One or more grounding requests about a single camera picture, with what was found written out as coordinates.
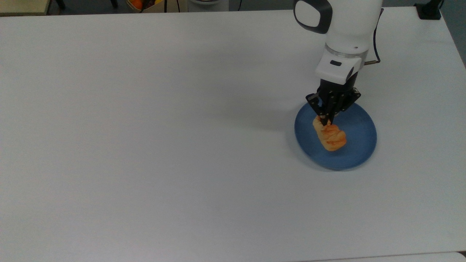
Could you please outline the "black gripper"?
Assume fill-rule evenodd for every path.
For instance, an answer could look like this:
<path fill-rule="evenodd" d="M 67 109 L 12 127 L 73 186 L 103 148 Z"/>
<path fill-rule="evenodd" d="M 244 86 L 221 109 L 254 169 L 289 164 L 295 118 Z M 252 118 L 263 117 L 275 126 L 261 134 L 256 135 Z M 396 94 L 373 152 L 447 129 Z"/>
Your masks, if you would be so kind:
<path fill-rule="evenodd" d="M 350 78 L 345 84 L 321 79 L 316 93 L 306 96 L 307 103 L 321 123 L 332 125 L 335 116 L 346 111 L 361 96 L 355 82 L 356 78 Z"/>

